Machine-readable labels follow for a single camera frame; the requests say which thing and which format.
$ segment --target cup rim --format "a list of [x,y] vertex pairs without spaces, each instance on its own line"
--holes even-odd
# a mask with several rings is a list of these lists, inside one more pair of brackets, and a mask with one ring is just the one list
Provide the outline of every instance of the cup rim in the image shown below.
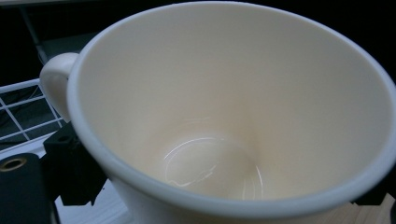
[[[125,22],[134,20],[149,13],[168,9],[171,7],[193,7],[196,5],[227,5],[236,7],[254,7],[261,8],[284,16],[293,17],[295,20],[308,22],[311,25],[327,32],[328,35],[334,35],[341,41],[348,44],[349,47],[356,50],[368,64],[378,73],[384,86],[384,90],[388,93],[390,104],[392,105],[392,121],[390,132],[386,144],[381,148],[381,153],[367,166],[363,171],[354,178],[342,183],[332,189],[323,190],[316,194],[301,196],[298,198],[272,200],[272,201],[238,201],[226,200],[221,198],[212,198],[204,195],[187,192],[185,190],[176,189],[163,182],[154,180],[153,178],[142,174],[136,169],[120,160],[110,149],[106,148],[100,139],[90,130],[90,125],[84,117],[81,109],[82,102],[78,97],[79,89],[79,72],[85,59],[88,57],[92,48],[108,33],[123,25]],[[102,165],[108,174],[112,174],[134,186],[135,189],[150,195],[160,201],[170,203],[179,207],[183,207],[192,211],[209,214],[220,217],[235,218],[279,218],[279,217],[295,217],[300,215],[308,215],[315,212],[333,208],[342,203],[355,200],[364,192],[375,186],[387,172],[391,169],[396,161],[396,90],[393,81],[381,65],[364,49],[359,47],[347,37],[339,34],[333,29],[312,21],[306,17],[273,7],[260,6],[250,3],[241,2],[223,2],[223,1],[207,1],[207,2],[188,2],[178,3],[169,6],[156,7],[149,9],[121,21],[118,21],[104,31],[98,34],[79,54],[78,59],[73,67],[67,87],[67,103],[73,125],[80,137],[82,143],[86,146],[92,156]]]

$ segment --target mug handle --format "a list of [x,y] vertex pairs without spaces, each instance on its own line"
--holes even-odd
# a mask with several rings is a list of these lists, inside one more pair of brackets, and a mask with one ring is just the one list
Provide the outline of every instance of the mug handle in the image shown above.
[[67,109],[67,80],[77,53],[63,53],[51,58],[41,69],[40,85],[44,94],[64,121],[70,121]]

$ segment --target cup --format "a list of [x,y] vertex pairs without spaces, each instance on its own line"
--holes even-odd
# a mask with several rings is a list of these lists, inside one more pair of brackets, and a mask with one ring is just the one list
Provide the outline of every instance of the cup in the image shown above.
[[293,220],[358,198],[396,159],[386,71],[271,7],[137,13],[40,79],[137,223]]

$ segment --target black background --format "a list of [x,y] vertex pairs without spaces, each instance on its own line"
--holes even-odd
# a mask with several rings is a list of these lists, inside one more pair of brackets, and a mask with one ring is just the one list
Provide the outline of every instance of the black background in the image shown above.
[[[40,40],[99,32],[136,12],[185,1],[69,1],[26,5]],[[245,1],[327,25],[367,50],[396,80],[396,10],[390,1]],[[37,78],[42,67],[18,7],[0,8],[0,86]]]

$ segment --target white metal wire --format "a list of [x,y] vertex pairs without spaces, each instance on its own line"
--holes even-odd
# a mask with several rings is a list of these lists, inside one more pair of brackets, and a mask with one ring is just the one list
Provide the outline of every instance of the white metal wire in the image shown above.
[[[43,92],[41,87],[40,87],[40,83],[39,83],[39,79],[38,78],[0,87],[0,94],[11,92],[11,91],[18,91],[18,90],[22,90],[22,89],[29,88],[29,87],[34,87],[34,86],[36,86],[37,89],[31,94],[30,97],[28,97],[25,100],[18,101],[16,103],[12,103],[12,104],[7,105],[4,102],[4,100],[1,98],[1,96],[0,96],[0,106],[1,106],[0,110],[5,110],[7,112],[7,114],[9,115],[9,117],[14,122],[14,124],[19,129],[17,132],[9,133],[9,134],[2,134],[3,132],[1,132],[1,130],[0,130],[0,141],[7,140],[8,138],[16,136],[16,135],[19,135],[19,134],[22,134],[26,141],[31,141],[33,139],[31,139],[28,136],[27,132],[30,132],[32,130],[38,129],[40,127],[43,127],[45,125],[49,125],[49,124],[55,123],[55,122],[58,123],[59,128],[62,128],[62,123],[61,123],[62,118],[60,118],[58,116],[58,114],[55,112],[55,110],[53,109],[52,105],[50,104],[50,102],[48,101],[48,99],[46,98],[44,93],[42,95],[35,96],[35,93],[36,93],[37,90],[41,90],[41,92]],[[29,127],[29,128],[23,129],[23,127],[20,125],[20,123],[18,122],[17,118],[14,116],[14,114],[10,110],[10,108],[15,107],[15,106],[19,106],[19,105],[32,103],[34,101],[42,100],[42,99],[45,99],[45,102],[48,104],[49,109],[50,109],[54,119],[46,121],[46,122],[43,122],[43,123],[40,123],[40,124],[37,124],[37,125],[35,125],[33,127]]]

